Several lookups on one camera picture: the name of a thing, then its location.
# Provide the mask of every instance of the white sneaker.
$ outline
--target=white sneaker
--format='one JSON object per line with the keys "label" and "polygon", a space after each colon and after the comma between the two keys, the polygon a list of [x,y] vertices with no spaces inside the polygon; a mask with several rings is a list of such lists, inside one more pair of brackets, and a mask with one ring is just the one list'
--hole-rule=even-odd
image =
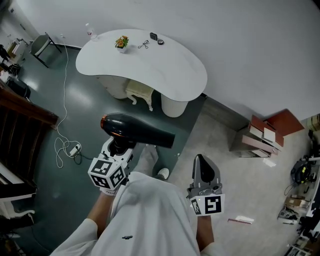
{"label": "white sneaker", "polygon": [[168,179],[169,177],[169,169],[168,168],[162,168],[159,172],[158,175],[162,175],[165,179]]}

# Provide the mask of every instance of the white table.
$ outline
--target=white table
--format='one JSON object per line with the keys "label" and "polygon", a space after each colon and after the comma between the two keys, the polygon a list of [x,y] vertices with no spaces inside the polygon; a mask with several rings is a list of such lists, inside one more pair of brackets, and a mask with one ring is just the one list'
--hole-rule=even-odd
{"label": "white table", "polygon": [[[158,39],[164,41],[163,45],[152,40],[149,31],[139,29],[120,29],[100,34],[96,41],[90,40],[81,49],[76,58],[76,68],[81,74],[98,76],[103,84],[107,83],[105,86],[111,94],[115,90],[111,88],[114,83],[110,83],[106,76],[143,83],[161,93],[162,109],[167,115],[170,116],[172,111],[173,117],[179,116],[188,102],[204,91],[207,72],[202,62],[183,45],[164,35],[157,35]],[[115,49],[115,41],[121,36],[129,37],[126,53]],[[138,46],[145,40],[149,40],[148,49],[144,46],[139,49]],[[126,98],[127,84],[125,81],[120,83],[123,98]]]}

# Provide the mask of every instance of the dark gray floor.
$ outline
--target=dark gray floor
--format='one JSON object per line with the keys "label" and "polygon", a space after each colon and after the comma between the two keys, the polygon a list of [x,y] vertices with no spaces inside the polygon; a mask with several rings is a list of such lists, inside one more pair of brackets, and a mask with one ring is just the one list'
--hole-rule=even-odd
{"label": "dark gray floor", "polygon": [[[49,69],[33,56],[26,54],[19,78],[32,88],[30,99],[35,104],[63,118],[63,83],[67,56],[64,48],[61,49],[63,51],[59,53],[54,47],[49,46],[44,51],[41,58],[49,65]],[[182,116],[170,118],[162,112],[160,94],[154,92],[153,112],[150,112],[142,99],[138,99],[137,105],[132,105],[129,99],[115,99],[94,77],[78,73],[78,52],[68,49],[65,104],[68,116],[60,126],[60,132],[70,140],[79,141],[84,155],[90,158],[97,157],[103,143],[109,138],[100,128],[101,117],[117,112],[131,114],[157,128],[176,134],[172,149],[157,148],[159,160],[153,170],[156,172],[162,167],[168,167],[171,171],[178,160],[178,153],[182,152],[187,142],[205,98],[198,97],[188,104]],[[50,251],[77,228],[99,194],[99,190],[93,186],[87,174],[90,160],[83,159],[81,165],[76,165],[72,159],[61,153],[63,168],[57,167],[54,150],[57,135],[53,130],[45,138],[35,170],[34,179],[38,185],[36,197],[29,202],[23,202],[24,205],[31,204],[35,209],[34,235]],[[131,168],[137,162],[142,148],[143,145],[138,145]],[[32,252],[33,255],[49,254],[35,242],[30,227],[20,229],[19,233],[22,237],[17,241],[26,251]]]}

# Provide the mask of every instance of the white wall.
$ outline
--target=white wall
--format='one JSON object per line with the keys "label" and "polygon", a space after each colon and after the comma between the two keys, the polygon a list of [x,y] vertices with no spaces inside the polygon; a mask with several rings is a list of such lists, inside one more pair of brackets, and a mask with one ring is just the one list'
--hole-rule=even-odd
{"label": "white wall", "polygon": [[204,64],[208,96],[250,118],[320,112],[320,11],[311,0],[17,0],[39,33],[82,47],[98,34],[163,34]]}

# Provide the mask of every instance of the cardboard box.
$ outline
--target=cardboard box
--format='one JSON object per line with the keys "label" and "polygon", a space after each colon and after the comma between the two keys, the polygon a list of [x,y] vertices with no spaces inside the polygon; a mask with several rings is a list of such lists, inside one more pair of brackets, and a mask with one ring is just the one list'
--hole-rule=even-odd
{"label": "cardboard box", "polygon": [[301,208],[308,208],[309,202],[302,199],[287,197],[284,201],[284,204],[289,207],[301,207]]}

